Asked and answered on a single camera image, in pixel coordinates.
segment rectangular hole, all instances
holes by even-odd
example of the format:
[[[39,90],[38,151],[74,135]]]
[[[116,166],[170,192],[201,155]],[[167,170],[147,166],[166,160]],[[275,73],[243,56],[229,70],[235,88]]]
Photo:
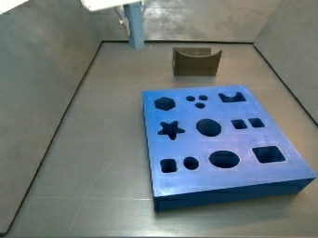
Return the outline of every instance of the rectangular hole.
[[[254,128],[259,128],[259,127],[265,126],[263,122],[259,118],[251,118],[251,119],[249,119],[249,121],[250,121]]]
[[[174,159],[166,159],[160,161],[163,173],[173,173],[177,171],[177,163]]]
[[[275,146],[253,148],[257,160],[262,164],[286,161],[281,150]]]
[[[234,125],[234,128],[238,130],[247,128],[247,125],[245,124],[243,120],[241,120],[241,119],[233,120],[233,125]]]

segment gray enclosure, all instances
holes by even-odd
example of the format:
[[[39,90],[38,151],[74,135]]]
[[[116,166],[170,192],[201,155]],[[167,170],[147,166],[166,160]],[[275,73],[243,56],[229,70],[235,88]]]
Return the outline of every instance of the gray enclosure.
[[[254,43],[281,0],[146,0],[144,33],[151,41]],[[91,13],[104,41],[126,40],[112,8]]]
[[[318,1],[285,0],[255,46],[318,124]]]
[[[142,90],[247,85],[318,170],[318,128],[291,95],[317,122],[318,1],[279,3],[150,0],[144,29],[159,41],[257,39],[291,92],[253,44],[147,43],[134,51],[104,43],[98,52],[102,39],[127,40],[114,9],[30,0],[0,15],[0,233],[46,157],[8,237],[317,235],[317,181],[297,196],[162,214],[151,207]],[[183,46],[223,50],[217,77],[173,75],[173,48]]]
[[[80,0],[0,16],[0,233],[8,230],[100,43]]]

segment dark brown shape block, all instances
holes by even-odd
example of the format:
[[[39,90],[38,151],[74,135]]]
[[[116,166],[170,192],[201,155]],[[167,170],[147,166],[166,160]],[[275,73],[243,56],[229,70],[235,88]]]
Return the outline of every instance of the dark brown shape block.
[[[211,55],[211,48],[175,47],[174,75],[215,76],[219,68],[222,50]]]

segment blue shape sorter board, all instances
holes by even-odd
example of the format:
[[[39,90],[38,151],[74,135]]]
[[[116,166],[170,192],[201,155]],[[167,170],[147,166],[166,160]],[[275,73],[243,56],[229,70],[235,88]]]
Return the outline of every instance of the blue shape sorter board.
[[[155,211],[298,193],[315,179],[246,86],[143,92]]]

